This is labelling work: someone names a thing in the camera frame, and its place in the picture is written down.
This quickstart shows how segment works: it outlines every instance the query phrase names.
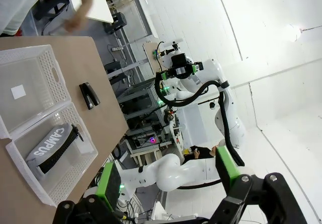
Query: translucent plastic bin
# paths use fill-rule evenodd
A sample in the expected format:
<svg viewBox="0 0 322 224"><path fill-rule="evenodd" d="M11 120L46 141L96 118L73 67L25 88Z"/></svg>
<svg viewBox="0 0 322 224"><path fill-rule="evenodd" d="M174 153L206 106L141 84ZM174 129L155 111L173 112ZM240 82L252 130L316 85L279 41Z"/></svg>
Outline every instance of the translucent plastic bin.
<svg viewBox="0 0 322 224"><path fill-rule="evenodd" d="M14 138L66 101L50 45L0 51L0 138Z"/></svg>
<svg viewBox="0 0 322 224"><path fill-rule="evenodd" d="M54 126L64 123L73 123L77 126L84 142L78 137L54 167L48 171L46 177L38 181L26 164L25 159ZM76 183L98 154L91 136L72 102L21 133L6 148L18 170L39 199L45 204L56 207L61 201L67 199Z"/></svg>

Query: person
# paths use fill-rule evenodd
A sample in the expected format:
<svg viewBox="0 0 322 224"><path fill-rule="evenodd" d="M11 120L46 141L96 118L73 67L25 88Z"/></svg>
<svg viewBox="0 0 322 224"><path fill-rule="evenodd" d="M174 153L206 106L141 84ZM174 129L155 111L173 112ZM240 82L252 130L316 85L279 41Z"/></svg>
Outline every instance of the person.
<svg viewBox="0 0 322 224"><path fill-rule="evenodd" d="M0 0L0 35L12 36L19 30L30 8L38 0ZM74 16L64 23L65 30L72 32L86 24L86 14L93 0L82 0Z"/></svg>
<svg viewBox="0 0 322 224"><path fill-rule="evenodd" d="M191 146L190 149L193 153L184 156L185 160L182 163L183 165L189 160L209 159L216 155L216 146L212 147L211 150L207 147L198 146Z"/></svg>

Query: person in black shirt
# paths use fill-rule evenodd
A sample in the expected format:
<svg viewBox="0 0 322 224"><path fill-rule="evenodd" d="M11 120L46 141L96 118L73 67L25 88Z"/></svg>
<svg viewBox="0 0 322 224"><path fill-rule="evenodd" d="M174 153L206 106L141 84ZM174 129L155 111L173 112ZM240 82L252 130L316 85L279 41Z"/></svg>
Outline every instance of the person in black shirt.
<svg viewBox="0 0 322 224"><path fill-rule="evenodd" d="M207 147L198 147L198 146L191 146L191 150L193 154L185 155L185 160L183 161L183 165L189 160L200 160L200 159L209 159L213 158L216 155L216 146L212 147L210 150Z"/></svg>

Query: screw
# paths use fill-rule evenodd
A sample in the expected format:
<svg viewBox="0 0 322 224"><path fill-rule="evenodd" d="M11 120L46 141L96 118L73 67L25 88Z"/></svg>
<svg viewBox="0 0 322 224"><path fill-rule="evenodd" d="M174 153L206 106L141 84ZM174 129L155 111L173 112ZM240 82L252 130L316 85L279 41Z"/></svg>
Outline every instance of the screw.
<svg viewBox="0 0 322 224"><path fill-rule="evenodd" d="M247 176L243 176L241 180L244 182L247 182L249 180L249 178Z"/></svg>
<svg viewBox="0 0 322 224"><path fill-rule="evenodd" d="M277 177L276 177L275 175L271 175L271 176L270 176L270 180L271 180L271 181L276 181L276 180L277 180Z"/></svg>

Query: stapler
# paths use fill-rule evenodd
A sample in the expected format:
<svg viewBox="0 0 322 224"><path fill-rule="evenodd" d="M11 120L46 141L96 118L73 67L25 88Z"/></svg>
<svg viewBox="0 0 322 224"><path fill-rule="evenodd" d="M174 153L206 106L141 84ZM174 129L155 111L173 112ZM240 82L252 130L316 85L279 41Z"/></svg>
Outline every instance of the stapler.
<svg viewBox="0 0 322 224"><path fill-rule="evenodd" d="M79 85L80 91L85 99L87 108L91 110L94 106L100 104L100 100L88 82Z"/></svg>

